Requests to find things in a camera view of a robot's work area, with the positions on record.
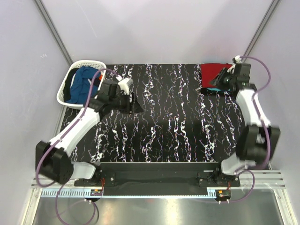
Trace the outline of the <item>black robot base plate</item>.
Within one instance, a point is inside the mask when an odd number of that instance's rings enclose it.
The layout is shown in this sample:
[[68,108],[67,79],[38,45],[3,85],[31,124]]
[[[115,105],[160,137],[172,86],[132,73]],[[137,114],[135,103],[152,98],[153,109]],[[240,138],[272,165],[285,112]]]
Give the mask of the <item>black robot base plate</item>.
[[79,179],[75,186],[116,187],[124,183],[183,183],[199,187],[240,187],[240,179],[221,173],[218,162],[104,162],[91,180]]

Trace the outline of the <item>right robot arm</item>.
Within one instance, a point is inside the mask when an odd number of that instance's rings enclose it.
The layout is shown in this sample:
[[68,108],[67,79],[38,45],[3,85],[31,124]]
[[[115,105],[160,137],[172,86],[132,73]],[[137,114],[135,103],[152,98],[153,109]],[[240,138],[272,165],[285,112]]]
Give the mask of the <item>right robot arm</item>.
[[274,154],[280,136],[280,129],[272,126],[263,112],[258,100],[259,90],[250,83],[250,70],[250,64],[236,62],[229,69],[223,68],[210,82],[220,90],[235,94],[245,122],[235,154],[220,162],[213,172],[215,178],[233,178],[248,168],[264,169]]

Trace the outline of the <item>aluminium rail with connectors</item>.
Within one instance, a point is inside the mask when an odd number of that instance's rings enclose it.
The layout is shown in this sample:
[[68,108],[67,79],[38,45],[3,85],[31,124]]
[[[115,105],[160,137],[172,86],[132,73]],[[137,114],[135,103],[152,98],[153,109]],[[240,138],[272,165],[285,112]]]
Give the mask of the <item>aluminium rail with connectors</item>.
[[217,190],[200,188],[195,193],[185,192],[184,190],[166,190],[154,188],[139,189],[115,189],[113,187],[100,188],[46,188],[41,192],[42,197],[61,197],[61,198],[88,198],[88,199],[99,199],[99,198],[150,198],[150,199],[214,199],[217,202],[229,202],[231,199],[230,190]]

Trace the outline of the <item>folded cyan t shirt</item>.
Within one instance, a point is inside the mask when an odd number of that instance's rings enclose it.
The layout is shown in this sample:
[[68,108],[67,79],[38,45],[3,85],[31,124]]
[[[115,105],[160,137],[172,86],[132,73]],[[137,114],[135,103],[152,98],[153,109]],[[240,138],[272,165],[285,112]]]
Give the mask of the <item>folded cyan t shirt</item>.
[[215,92],[224,92],[223,90],[220,90],[218,88],[207,88],[209,91],[215,91]]

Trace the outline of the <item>black garment in basket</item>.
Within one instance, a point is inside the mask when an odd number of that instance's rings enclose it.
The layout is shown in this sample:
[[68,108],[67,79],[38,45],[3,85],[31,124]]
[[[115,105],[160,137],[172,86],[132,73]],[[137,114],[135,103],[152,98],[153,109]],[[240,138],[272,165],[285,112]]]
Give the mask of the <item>black garment in basket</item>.
[[78,70],[78,68],[73,68],[70,70],[70,72],[67,75],[67,78],[65,80],[65,87],[63,89],[63,99],[64,102],[67,102],[71,99],[71,86],[72,86],[72,80],[76,74],[76,71]]

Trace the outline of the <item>red t shirt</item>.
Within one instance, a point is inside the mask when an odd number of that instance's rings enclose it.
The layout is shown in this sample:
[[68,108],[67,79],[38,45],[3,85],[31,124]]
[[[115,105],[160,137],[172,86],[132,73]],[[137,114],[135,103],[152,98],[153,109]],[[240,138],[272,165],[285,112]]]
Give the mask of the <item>red t shirt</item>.
[[203,88],[215,88],[210,82],[217,77],[223,68],[229,69],[232,64],[228,63],[204,63],[200,65]]

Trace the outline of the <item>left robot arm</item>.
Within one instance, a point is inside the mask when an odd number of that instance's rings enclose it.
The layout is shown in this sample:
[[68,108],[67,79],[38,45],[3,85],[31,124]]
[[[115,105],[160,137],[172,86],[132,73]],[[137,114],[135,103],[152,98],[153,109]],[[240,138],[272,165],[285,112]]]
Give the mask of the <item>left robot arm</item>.
[[95,165],[73,162],[69,157],[87,132],[111,111],[125,114],[143,112],[132,88],[131,78],[119,82],[104,80],[96,96],[88,100],[88,105],[80,110],[63,131],[50,141],[40,141],[36,145],[36,176],[43,175],[59,184],[75,179],[94,179],[97,170]]

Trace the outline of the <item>white perforated laundry basket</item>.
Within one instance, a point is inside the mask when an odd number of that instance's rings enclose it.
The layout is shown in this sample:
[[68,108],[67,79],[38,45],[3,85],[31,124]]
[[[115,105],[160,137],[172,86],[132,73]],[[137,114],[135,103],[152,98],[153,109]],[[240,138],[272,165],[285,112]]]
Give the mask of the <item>white perforated laundry basket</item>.
[[67,87],[67,84],[69,84],[68,89],[70,89],[71,85],[73,84],[73,79],[71,79],[70,82],[67,82],[69,73],[71,72],[72,69],[80,68],[82,66],[90,66],[90,67],[95,68],[97,70],[100,70],[102,68],[106,68],[106,64],[104,64],[103,62],[100,62],[100,61],[96,61],[96,60],[79,60],[79,61],[74,62],[70,66],[69,70],[67,71],[67,73],[66,73],[66,75],[65,75],[65,77],[62,81],[62,84],[60,85],[60,88],[58,90],[56,98],[57,98],[57,101],[61,105],[64,105],[66,107],[69,107],[71,109],[76,109],[76,110],[80,110],[83,107],[83,105],[82,104],[69,104],[69,103],[66,103],[65,98],[64,98],[64,93],[66,93],[65,88]]

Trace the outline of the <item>blue t shirt in basket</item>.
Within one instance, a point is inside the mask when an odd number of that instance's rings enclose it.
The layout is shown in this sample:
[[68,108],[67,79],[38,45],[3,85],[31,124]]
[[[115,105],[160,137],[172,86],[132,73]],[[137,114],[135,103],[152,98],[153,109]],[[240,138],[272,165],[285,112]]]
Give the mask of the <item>blue t shirt in basket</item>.
[[71,99],[66,103],[82,105],[86,103],[91,80],[97,71],[97,69],[87,66],[78,68],[71,86]]

